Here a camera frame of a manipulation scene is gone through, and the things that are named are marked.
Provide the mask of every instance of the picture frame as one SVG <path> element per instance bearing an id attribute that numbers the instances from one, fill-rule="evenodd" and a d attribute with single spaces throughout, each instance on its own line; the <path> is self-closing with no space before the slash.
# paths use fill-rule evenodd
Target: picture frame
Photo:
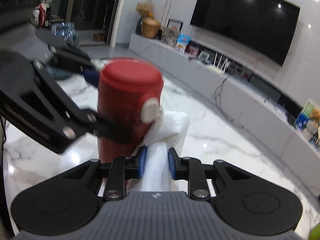
<path id="1" fill-rule="evenodd" d="M 181 33 L 183 22 L 175 19 L 169 19 L 167 28 L 179 31 Z"/>
<path id="2" fill-rule="evenodd" d="M 179 31 L 167 27 L 162 27 L 161 31 L 161 42 L 174 48 L 179 37 Z"/>

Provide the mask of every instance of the red bottle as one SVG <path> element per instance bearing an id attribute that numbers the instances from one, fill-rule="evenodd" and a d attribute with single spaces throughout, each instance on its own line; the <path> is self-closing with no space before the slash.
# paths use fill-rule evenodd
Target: red bottle
<path id="1" fill-rule="evenodd" d="M 99 138 L 101 163 L 130 156 L 142 142 L 157 117 L 163 84 L 157 68 L 133 59 L 115 59 L 100 72 L 98 111 L 133 134 L 127 144 Z"/>

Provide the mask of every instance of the white bottle button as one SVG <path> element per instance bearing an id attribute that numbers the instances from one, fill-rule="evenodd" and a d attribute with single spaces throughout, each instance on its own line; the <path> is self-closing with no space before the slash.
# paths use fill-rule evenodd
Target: white bottle button
<path id="1" fill-rule="evenodd" d="M 140 121 L 143 124 L 152 123 L 158 116 L 159 100 L 158 98 L 147 99 L 141 109 Z"/>

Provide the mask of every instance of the doorway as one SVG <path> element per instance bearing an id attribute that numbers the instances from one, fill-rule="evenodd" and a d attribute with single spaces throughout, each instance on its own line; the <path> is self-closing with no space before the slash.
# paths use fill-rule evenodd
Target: doorway
<path id="1" fill-rule="evenodd" d="M 116 9 L 115 0 L 74 0 L 71 22 L 75 23 L 75 29 L 79 33 L 80 45 L 108 43 Z"/>

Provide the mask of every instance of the gold vase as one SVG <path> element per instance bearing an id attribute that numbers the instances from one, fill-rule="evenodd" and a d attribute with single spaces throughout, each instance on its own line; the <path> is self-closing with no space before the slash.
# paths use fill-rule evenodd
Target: gold vase
<path id="1" fill-rule="evenodd" d="M 157 35 L 160 27 L 161 24 L 158 20 L 150 17 L 144 18 L 141 24 L 142 36 L 146 38 L 154 38 Z"/>

